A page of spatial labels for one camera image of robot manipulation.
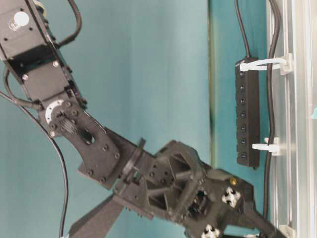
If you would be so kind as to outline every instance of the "black plastic part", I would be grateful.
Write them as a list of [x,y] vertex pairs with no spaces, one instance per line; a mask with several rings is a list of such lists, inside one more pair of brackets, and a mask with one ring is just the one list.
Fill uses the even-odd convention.
[[74,223],[70,238],[104,238],[120,215],[123,206],[110,196],[84,217]]
[[252,144],[260,140],[259,73],[240,71],[241,63],[257,58],[244,58],[235,65],[237,113],[237,161],[240,165],[259,166],[260,153]]

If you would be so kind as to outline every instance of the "black cable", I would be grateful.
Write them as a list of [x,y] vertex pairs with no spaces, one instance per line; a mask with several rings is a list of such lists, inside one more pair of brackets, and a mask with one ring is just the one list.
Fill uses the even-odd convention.
[[66,168],[66,163],[65,163],[64,156],[63,156],[59,146],[55,142],[55,140],[53,140],[50,137],[50,135],[45,130],[45,128],[38,122],[38,120],[36,120],[36,118],[27,109],[25,109],[23,106],[19,106],[18,104],[16,104],[14,99],[12,99],[11,97],[9,97],[8,95],[6,95],[5,93],[3,93],[1,91],[0,91],[0,96],[5,98],[5,99],[7,99],[9,102],[15,104],[22,112],[24,112],[35,123],[35,125],[40,128],[40,130],[43,132],[45,137],[50,141],[50,143],[53,145],[53,147],[55,148],[55,150],[58,153],[58,156],[59,156],[60,162],[61,162],[61,166],[62,166],[62,169],[63,169],[64,189],[65,189],[63,211],[62,211],[62,216],[61,216],[61,220],[60,220],[60,228],[59,228],[59,237],[63,237],[64,236],[65,218],[66,218],[66,212],[67,212],[67,206],[68,206],[68,197],[69,197],[68,175],[67,175],[67,168]]
[[235,8],[236,8],[236,13],[237,13],[237,17],[238,17],[238,21],[239,21],[239,25],[240,25],[240,30],[241,30],[244,46],[246,48],[246,54],[247,54],[246,57],[250,57],[249,43],[248,43],[248,39],[247,39],[247,36],[246,36],[246,31],[245,31],[244,26],[243,26],[243,22],[242,22],[240,10],[239,10],[238,0],[234,1],[234,5],[235,5]]
[[27,107],[27,108],[33,108],[36,110],[40,110],[42,108],[41,104],[38,103],[33,103],[30,101],[26,101],[20,98],[17,98],[11,91],[10,86],[9,86],[9,74],[10,71],[8,68],[5,68],[4,70],[4,74],[3,74],[3,83],[4,83],[4,87],[7,90],[10,98],[12,99],[13,103],[18,105],[18,106],[23,106],[23,107]]
[[76,17],[76,23],[77,23],[77,26],[76,26],[76,31],[71,34],[70,36],[66,37],[64,40],[62,40],[61,42],[59,42],[58,44],[58,47],[62,47],[64,45],[67,45],[68,43],[74,41],[76,39],[76,37],[78,36],[81,28],[82,28],[82,25],[83,25],[83,22],[82,22],[82,18],[81,18],[81,14],[80,14],[80,11],[75,3],[74,0],[68,0],[71,8],[73,9],[73,12],[75,14],[75,17]]
[[[269,50],[268,57],[273,58],[276,50],[277,40],[281,25],[281,13],[279,11],[276,0],[269,0],[274,14],[274,35]],[[273,89],[272,89],[272,71],[273,64],[267,66],[267,103],[268,103],[268,115],[269,115],[269,139],[268,144],[274,143],[275,138],[275,116],[273,106]],[[267,152],[265,171],[264,171],[264,197],[263,197],[263,216],[268,218],[268,207],[269,207],[269,176],[270,176],[270,165],[271,165],[272,153]]]

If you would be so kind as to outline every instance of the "teal wall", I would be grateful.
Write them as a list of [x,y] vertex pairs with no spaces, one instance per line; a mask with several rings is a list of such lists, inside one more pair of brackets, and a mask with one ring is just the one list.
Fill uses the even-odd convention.
[[[267,57],[266,1],[240,0],[240,11],[249,40],[251,55]],[[212,136],[216,167],[237,174],[255,187],[257,210],[263,209],[265,152],[256,170],[236,163],[235,63],[245,56],[245,48],[234,8],[234,0],[210,0],[211,80],[214,88]],[[260,140],[268,137],[266,73],[260,72]],[[249,234],[254,231],[230,227],[227,233]]]
[[[66,0],[42,0],[58,39],[73,31]],[[77,0],[83,30],[62,49],[88,111],[156,152],[172,139],[210,158],[206,0]],[[12,80],[15,92],[22,96]],[[0,237],[56,238],[63,180],[56,152],[22,112],[0,100]],[[77,174],[81,158],[63,138],[70,201],[65,231],[109,192]],[[181,238],[183,228],[124,211],[109,238]]]

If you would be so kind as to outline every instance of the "power outlet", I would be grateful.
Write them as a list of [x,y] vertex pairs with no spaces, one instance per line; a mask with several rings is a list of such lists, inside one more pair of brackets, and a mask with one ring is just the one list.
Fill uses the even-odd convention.
[[259,73],[240,71],[241,63],[257,58],[244,58],[236,63],[236,113],[237,113],[237,162],[241,165],[259,166],[260,152],[252,144],[260,141]]

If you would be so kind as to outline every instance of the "white cable tie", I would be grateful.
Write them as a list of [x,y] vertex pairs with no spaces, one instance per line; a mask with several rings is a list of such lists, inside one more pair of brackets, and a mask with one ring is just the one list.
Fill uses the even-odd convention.
[[273,69],[281,69],[281,75],[286,75],[293,71],[293,55],[291,53],[277,58],[261,59],[250,63],[240,64],[240,71],[246,72],[249,70],[266,71],[267,65],[273,63]]
[[252,148],[255,150],[266,150],[272,153],[272,155],[280,155],[279,138],[274,138],[274,144],[252,144]]

